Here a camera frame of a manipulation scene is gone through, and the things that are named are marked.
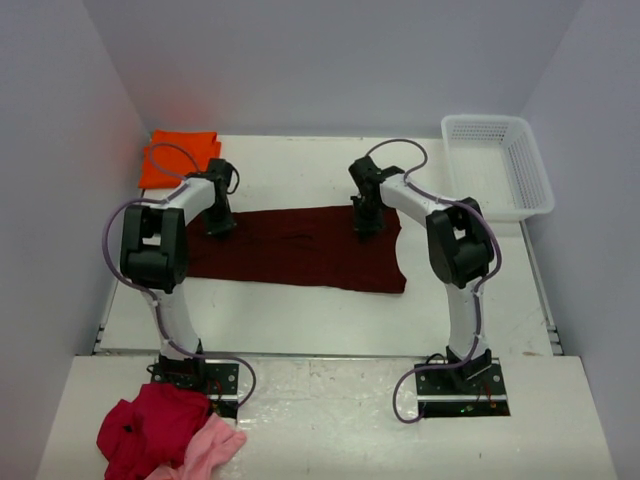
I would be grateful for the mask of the dark red t-shirt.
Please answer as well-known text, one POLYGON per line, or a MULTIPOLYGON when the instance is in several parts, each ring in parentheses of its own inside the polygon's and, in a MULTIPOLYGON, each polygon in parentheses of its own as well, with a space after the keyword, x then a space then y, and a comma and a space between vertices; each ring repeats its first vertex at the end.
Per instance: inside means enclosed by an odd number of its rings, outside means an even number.
POLYGON ((385 227, 361 238, 350 206, 241 212, 224 238, 206 233, 202 217, 187 227, 192 278, 332 287, 364 293, 401 294, 396 243, 398 214, 383 214, 385 227))

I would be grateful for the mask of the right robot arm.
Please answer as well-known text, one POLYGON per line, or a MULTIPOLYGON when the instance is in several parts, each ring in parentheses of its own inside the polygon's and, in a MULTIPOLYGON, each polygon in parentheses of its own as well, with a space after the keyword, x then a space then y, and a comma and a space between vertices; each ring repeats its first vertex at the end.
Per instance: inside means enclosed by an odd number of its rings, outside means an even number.
POLYGON ((397 166, 379 168, 371 157, 348 168, 358 194, 351 198, 354 230, 361 238, 385 228, 384 213, 394 209, 425 229, 428 258, 444 284, 450 317, 444 373, 468 382, 490 367, 491 351, 483 322, 482 289, 495 251, 479 204, 421 193, 397 166))

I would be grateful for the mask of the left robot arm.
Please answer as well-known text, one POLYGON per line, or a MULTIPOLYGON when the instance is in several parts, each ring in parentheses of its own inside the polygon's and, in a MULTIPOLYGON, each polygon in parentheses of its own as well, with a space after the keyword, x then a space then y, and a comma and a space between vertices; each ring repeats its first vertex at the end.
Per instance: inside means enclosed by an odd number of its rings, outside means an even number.
POLYGON ((162 362, 208 357, 190 320, 183 288, 189 267, 187 227, 199 218, 207 236, 236 227, 228 196, 240 176, 230 162, 212 159, 159 200, 140 198, 119 209, 123 232, 116 277, 147 301, 160 337, 162 362))

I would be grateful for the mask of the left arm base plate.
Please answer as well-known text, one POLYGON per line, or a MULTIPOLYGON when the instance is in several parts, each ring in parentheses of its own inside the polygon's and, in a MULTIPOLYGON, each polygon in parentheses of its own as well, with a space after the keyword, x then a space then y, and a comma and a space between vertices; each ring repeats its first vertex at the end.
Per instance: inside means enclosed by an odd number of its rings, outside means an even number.
POLYGON ((238 417, 239 365, 231 362, 207 362, 202 359, 171 360, 159 356, 147 366, 151 381, 169 383, 179 389, 206 395, 210 412, 226 419, 238 417))

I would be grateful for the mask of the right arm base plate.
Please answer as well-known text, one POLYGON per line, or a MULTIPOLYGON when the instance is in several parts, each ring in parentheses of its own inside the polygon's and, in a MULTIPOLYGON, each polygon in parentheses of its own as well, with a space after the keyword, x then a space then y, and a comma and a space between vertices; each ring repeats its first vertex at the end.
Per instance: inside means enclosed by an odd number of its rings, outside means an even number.
POLYGON ((511 414, 501 364, 459 382, 452 370, 415 375, 418 412, 422 419, 502 417, 511 414))

